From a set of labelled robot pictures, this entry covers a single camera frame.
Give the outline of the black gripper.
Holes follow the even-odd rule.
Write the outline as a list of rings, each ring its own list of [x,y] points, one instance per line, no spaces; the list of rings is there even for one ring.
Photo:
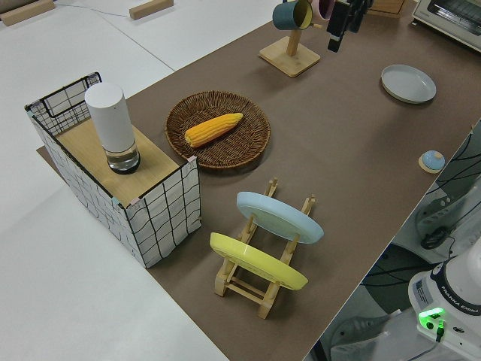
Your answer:
[[[331,37],[328,49],[338,52],[341,38],[346,30],[358,32],[364,15],[367,13],[366,1],[336,1],[331,15]]]

